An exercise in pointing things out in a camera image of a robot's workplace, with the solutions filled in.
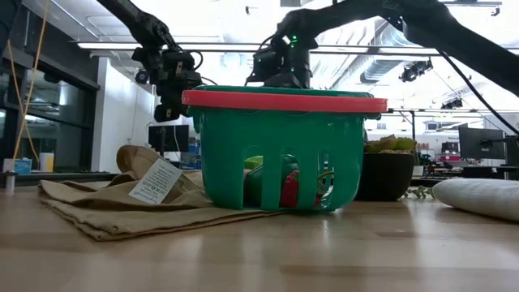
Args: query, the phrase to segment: green pepper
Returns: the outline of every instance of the green pepper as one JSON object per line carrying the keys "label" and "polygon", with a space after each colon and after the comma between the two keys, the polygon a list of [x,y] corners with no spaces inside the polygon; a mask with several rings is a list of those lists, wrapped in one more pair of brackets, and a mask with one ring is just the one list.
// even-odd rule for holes
{"label": "green pepper", "polygon": [[253,170],[254,168],[263,164],[263,157],[250,157],[245,160],[245,169]]}
{"label": "green pepper", "polygon": [[[283,187],[283,182],[289,174],[299,170],[298,160],[289,154],[281,156],[281,177],[279,188]],[[259,207],[261,205],[261,192],[263,182],[263,165],[254,168],[245,177],[243,188],[244,200],[247,207]]]}

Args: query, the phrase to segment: window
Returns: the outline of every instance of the window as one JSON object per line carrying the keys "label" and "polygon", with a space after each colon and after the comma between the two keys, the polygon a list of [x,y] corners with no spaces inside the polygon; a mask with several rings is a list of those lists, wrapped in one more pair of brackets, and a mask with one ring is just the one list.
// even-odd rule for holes
{"label": "window", "polygon": [[435,123],[435,122],[429,122],[427,124],[427,129],[430,130],[430,131],[438,130],[438,124]]}
{"label": "window", "polygon": [[93,123],[95,97],[88,92],[42,71],[37,71],[35,75],[28,71],[27,78],[24,101],[27,100],[32,79],[35,79],[29,109],[66,122]]}
{"label": "window", "polygon": [[[91,146],[88,137],[85,137],[85,131],[89,130],[32,115],[27,115],[25,120],[36,154],[39,156],[40,153],[54,153],[55,171],[74,172],[90,169]],[[32,168],[38,169],[26,131],[22,135],[19,152],[21,157],[32,159]]]}

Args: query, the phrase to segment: dark bowl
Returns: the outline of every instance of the dark bowl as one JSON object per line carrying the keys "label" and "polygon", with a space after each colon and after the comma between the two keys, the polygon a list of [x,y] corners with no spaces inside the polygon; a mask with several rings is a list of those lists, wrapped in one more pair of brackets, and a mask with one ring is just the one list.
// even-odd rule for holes
{"label": "dark bowl", "polygon": [[409,188],[414,156],[401,153],[364,154],[355,200],[395,201]]}

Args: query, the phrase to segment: paper tag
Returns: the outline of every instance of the paper tag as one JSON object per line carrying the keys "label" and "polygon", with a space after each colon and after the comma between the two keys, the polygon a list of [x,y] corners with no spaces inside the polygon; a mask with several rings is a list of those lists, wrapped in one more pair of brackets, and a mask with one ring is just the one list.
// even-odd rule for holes
{"label": "paper tag", "polygon": [[131,190],[130,197],[149,204],[160,204],[181,175],[181,170],[159,158]]}

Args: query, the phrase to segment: wooden table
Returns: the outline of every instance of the wooden table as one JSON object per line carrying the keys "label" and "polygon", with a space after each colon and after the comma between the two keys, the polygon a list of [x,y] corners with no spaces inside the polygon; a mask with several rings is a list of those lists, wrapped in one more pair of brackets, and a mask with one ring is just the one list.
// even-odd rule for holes
{"label": "wooden table", "polygon": [[1,291],[518,291],[519,226],[434,200],[353,203],[97,243],[0,194]]}

